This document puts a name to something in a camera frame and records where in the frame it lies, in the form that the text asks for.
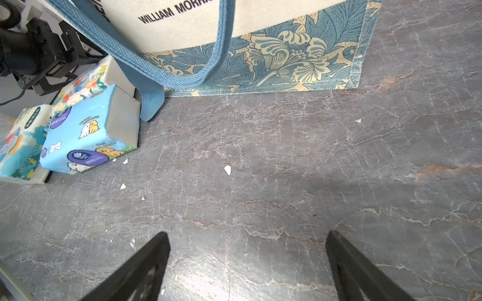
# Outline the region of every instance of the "purple logo label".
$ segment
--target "purple logo label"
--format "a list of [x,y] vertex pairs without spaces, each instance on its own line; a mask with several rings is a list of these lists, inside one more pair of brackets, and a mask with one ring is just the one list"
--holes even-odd
[[67,159],[69,159],[74,163],[87,165],[87,166],[97,166],[109,161],[108,156],[95,151],[88,151],[88,150],[71,151],[67,155]]
[[65,119],[67,119],[68,115],[70,114],[71,109],[72,109],[72,107],[70,106],[70,107],[67,108],[67,110],[57,113],[52,118],[52,121],[50,122],[50,128],[55,129],[55,128],[59,127],[65,121]]

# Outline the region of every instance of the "floral pattern panel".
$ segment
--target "floral pattern panel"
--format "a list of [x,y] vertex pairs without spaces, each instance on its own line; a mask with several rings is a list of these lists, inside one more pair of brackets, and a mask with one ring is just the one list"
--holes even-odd
[[[167,97],[353,89],[381,1],[347,0],[257,32],[233,38],[213,78],[190,90],[165,88]],[[209,43],[144,53],[178,76],[199,72],[211,57]]]

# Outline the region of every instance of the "tissue package with dog cartoon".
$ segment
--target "tissue package with dog cartoon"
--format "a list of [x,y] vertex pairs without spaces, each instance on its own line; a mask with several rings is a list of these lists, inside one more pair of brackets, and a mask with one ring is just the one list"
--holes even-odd
[[0,179],[6,182],[43,183],[48,171],[39,158],[49,127],[51,105],[22,111],[0,143]]
[[52,117],[40,164],[78,173],[137,148],[140,103],[117,85]]

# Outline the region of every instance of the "blue tissue pack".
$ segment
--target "blue tissue pack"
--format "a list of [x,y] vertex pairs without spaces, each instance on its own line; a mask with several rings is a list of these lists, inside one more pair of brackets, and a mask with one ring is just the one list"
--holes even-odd
[[117,85],[52,117],[40,153],[46,170],[78,173],[137,148],[140,103]]

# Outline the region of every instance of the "tissue pack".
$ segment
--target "tissue pack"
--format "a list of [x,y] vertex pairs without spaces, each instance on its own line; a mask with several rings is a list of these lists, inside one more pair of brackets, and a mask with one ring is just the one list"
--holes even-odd
[[108,55],[60,90],[53,102],[52,115],[101,93],[113,84],[116,84],[129,95],[134,95],[134,86],[124,75],[114,58]]
[[137,148],[140,103],[117,85],[52,117],[40,154],[47,170],[78,173]]
[[0,143],[0,180],[27,184],[45,181],[49,172],[39,166],[39,159],[51,109],[51,105],[39,105],[20,113]]

